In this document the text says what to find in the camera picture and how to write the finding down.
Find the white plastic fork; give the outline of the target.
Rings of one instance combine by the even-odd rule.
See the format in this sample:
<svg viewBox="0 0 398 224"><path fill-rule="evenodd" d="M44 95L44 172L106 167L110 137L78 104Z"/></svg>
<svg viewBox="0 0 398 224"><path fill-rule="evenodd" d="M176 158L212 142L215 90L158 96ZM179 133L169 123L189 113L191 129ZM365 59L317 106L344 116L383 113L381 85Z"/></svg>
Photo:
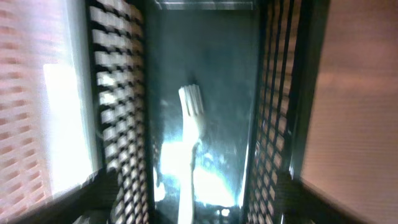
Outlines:
<svg viewBox="0 0 398 224"><path fill-rule="evenodd" d="M196 84L185 85L178 89L183 118L183 148L187 161L183 164L180 177L180 197L178 206L178 224L192 224L195 216L194 181L195 149L206 130L205 110L200 87Z"/></svg>

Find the black plastic basket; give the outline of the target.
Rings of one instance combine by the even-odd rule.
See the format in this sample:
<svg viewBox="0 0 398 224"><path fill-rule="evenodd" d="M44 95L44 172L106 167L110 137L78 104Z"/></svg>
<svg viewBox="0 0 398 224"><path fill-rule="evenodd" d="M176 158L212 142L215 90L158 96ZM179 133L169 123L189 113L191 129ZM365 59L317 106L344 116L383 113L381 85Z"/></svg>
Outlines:
<svg viewBox="0 0 398 224"><path fill-rule="evenodd" d="M200 87L193 223L321 223L300 181L328 1L86 1L114 223L177 223L178 89Z"/></svg>

